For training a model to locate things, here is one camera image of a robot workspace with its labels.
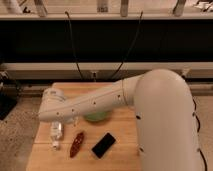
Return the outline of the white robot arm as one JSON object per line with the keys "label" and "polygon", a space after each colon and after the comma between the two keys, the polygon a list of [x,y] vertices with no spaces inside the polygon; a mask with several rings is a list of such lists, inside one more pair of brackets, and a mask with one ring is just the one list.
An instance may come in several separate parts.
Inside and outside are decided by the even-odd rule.
{"label": "white robot arm", "polygon": [[186,81],[168,69],[122,79],[73,99],[48,88],[39,120],[70,123],[76,116],[121,106],[134,108],[142,171],[207,171],[192,93]]}

